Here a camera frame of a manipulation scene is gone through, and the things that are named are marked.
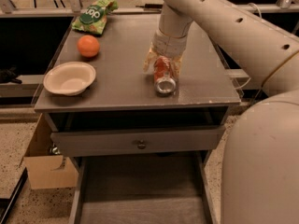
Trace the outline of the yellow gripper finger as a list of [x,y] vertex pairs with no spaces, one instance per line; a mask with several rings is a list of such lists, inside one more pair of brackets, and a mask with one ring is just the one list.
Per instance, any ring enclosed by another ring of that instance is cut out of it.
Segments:
[[143,71],[147,72],[152,64],[158,59],[159,53],[155,48],[150,48],[143,62]]
[[175,80],[178,80],[182,64],[182,56],[173,57],[170,59],[170,65]]

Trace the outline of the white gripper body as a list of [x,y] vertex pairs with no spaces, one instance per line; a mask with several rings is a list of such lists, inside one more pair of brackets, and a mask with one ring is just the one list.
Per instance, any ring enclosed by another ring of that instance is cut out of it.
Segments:
[[181,56],[186,49],[187,37],[175,38],[157,30],[152,38],[152,48],[159,54],[168,58]]

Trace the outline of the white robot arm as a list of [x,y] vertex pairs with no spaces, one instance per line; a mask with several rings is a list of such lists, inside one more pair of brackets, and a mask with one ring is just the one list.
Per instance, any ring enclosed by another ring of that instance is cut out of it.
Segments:
[[299,224],[299,42],[226,0],[163,0],[146,61],[179,60],[196,22],[267,94],[224,150],[222,224]]

